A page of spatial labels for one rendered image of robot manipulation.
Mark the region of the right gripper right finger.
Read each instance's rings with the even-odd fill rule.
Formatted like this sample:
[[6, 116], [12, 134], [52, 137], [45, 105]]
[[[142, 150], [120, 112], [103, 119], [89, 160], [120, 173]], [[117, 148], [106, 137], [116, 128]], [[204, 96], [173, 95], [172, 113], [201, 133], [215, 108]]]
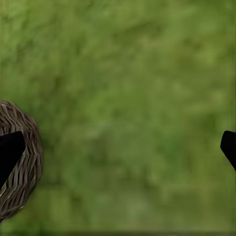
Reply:
[[236, 170], [236, 133], [225, 131], [220, 147]]

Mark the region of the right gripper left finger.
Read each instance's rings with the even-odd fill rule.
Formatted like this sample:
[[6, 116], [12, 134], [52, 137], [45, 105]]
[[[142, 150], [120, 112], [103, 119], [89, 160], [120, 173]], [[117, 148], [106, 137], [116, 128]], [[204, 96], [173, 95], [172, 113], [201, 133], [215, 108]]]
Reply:
[[0, 136], [0, 190], [26, 149], [21, 131]]

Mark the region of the wicker basket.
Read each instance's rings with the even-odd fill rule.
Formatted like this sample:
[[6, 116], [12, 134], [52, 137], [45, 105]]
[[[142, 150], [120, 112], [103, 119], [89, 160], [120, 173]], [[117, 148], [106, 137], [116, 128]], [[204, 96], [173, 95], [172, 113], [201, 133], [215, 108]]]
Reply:
[[0, 190], [0, 223], [12, 218], [25, 206], [28, 196], [41, 177], [43, 148], [38, 125], [13, 102], [0, 100], [0, 136], [21, 131], [26, 149]]

